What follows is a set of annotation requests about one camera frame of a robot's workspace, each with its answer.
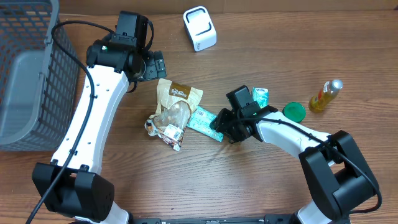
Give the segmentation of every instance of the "wooden table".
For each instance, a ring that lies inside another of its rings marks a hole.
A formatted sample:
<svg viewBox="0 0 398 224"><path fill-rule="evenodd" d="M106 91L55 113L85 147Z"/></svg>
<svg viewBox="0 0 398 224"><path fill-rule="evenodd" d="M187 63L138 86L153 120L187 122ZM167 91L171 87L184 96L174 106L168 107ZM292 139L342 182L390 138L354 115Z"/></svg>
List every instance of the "wooden table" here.
<svg viewBox="0 0 398 224"><path fill-rule="evenodd" d="M63 16L114 27L117 16ZM217 44L195 53L181 15L150 16L152 50L163 51L167 78L204 91L200 105L230 108L225 94L241 85L268 88L282 109L308 99L327 81L344 88L322 114L307 110L303 125L353 135L383 194L377 212L353 223L396 223L398 215L398 12L294 12L214 14ZM105 33L69 25L81 59ZM83 75L80 76L77 99ZM140 83L122 99L106 141L102 176L115 201L135 217L256 217L293 213L311 200L298 160L254 138L218 143L190 129L175 152L148 136L144 122L156 108L157 81ZM0 223L24 223L39 200L31 173L53 152L0 152ZM372 207L376 198L361 208ZM40 209L34 223L72 220Z"/></svg>

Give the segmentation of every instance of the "cable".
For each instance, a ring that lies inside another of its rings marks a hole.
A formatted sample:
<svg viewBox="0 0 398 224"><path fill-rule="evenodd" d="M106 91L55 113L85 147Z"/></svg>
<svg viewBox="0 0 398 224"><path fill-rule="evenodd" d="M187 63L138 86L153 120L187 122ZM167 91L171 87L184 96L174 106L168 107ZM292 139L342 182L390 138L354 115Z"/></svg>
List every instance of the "cable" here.
<svg viewBox="0 0 398 224"><path fill-rule="evenodd" d="M276 119L269 119L269 118L242 118L242 119L237 119L234 121L231 121L229 123L226 123L224 125L219 126L218 128L216 128L216 131L219 132L219 128L226 126L225 128L222 128L221 130L226 130L228 128L230 128L234 123L240 123L242 121L268 121L268 122L273 122L273 123L278 123L278 124L284 124L287 125L293 129L295 129L296 131L304 134L305 136L309 137L310 139L319 142L322 146L325 146L327 149L329 149L331 152L335 153L337 156L341 157L342 160L346 163L348 163L350 166L352 166L356 171L358 171L359 173L361 173L361 175L372 185L372 188L374 189L374 191L376 192L377 195L377 204L372 207L372 208L368 208L368 209L363 209L363 210L353 210L350 211L349 214L357 214L357 213L369 213L369 212L374 212L377 209L379 209L381 207L381 203L382 203L382 196L381 196L381 192L380 190L376 187L376 184L357 166L355 165L351 160L349 160L346 156L344 156L341 152L339 152L338 150L336 150L335 148L331 147L329 144L327 144L325 141L322 141L321 139L318 139L317 137L313 136L312 134L302 130L301 128L297 127L296 125L286 122L286 121L282 121L281 119L276 120Z"/></svg>
<svg viewBox="0 0 398 224"><path fill-rule="evenodd" d="M86 112L86 116L83 120L83 123L81 124L81 128L79 130L79 133L77 134L76 137L76 141L75 143L73 143L72 149L69 152L69 155L65 161L65 163L63 164L60 172L57 174L57 176L54 178L54 180L52 181L51 185L49 186L49 188L45 191L45 193L43 194L43 197L39 200L39 202L37 203L37 205L35 206L35 208L33 209L32 213L29 215L29 218L26 220L26 224L29 224L32 222L33 218L35 217L36 213L39 211L40 206L42 206L42 204L44 203L45 199L49 196L49 193L54 189L55 185L58 183L58 181L60 180L62 174L65 172L65 169L68 167L69 162L71 161L73 155L75 154L77 145L79 144L80 138L83 135L83 132L86 128L87 125L87 121L88 118L90 117L90 113L91 113L91 109L93 107L93 103L94 103L94 99L95 99L95 90L94 90L94 81L93 78L91 77L90 72L88 71L88 69L83 65L83 63L81 63L79 61L79 59L77 59L75 56L73 56L70 52L68 52L68 50L66 50L64 47L62 47L60 45L60 43L58 42L58 40L55 38L55 31L64 25L67 24L86 24L86 25L90 25L90 26L94 26L94 27L98 27L101 29L104 29L110 33L114 33L113 30L105 27L105 26L101 26L98 24L94 24L92 22L86 22L86 21L66 21L66 22L60 22L57 25L55 25L52 30L51 30L51 38L53 39L55 45L57 45L59 47L59 49L61 49L67 56L69 56L74 62L76 62L80 68L83 69L83 71L86 73L86 76L90 82L90 102L88 103L88 108L87 108L87 112Z"/></svg>

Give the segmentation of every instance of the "bottle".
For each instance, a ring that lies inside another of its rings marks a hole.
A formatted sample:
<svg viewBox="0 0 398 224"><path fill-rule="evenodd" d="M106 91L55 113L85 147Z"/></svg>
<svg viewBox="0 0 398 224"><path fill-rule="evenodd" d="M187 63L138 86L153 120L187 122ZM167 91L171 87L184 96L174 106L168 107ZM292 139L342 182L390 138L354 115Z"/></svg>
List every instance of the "bottle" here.
<svg viewBox="0 0 398 224"><path fill-rule="evenodd" d="M319 93L311 98L308 107L314 113L321 113L326 105L336 98L342 88L343 82L341 80L327 81Z"/></svg>

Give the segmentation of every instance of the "green circle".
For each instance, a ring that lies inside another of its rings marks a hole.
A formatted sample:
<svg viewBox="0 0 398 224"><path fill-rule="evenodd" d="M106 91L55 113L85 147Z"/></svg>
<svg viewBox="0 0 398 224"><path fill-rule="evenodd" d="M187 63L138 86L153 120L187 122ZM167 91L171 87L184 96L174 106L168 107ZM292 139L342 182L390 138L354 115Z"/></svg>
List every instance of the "green circle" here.
<svg viewBox="0 0 398 224"><path fill-rule="evenodd" d="M286 118L297 123L302 122L305 118L305 108L303 105L297 102L288 103L282 110L282 113L286 116Z"/></svg>

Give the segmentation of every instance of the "plastic crate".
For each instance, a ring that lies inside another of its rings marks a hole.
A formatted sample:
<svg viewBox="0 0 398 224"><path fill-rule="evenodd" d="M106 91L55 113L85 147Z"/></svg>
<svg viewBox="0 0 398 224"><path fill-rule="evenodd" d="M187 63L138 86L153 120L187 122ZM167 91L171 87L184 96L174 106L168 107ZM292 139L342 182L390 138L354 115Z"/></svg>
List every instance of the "plastic crate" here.
<svg viewBox="0 0 398 224"><path fill-rule="evenodd" d="M58 13L57 0L0 0L0 150L54 150L66 135L79 69L53 44Z"/></svg>

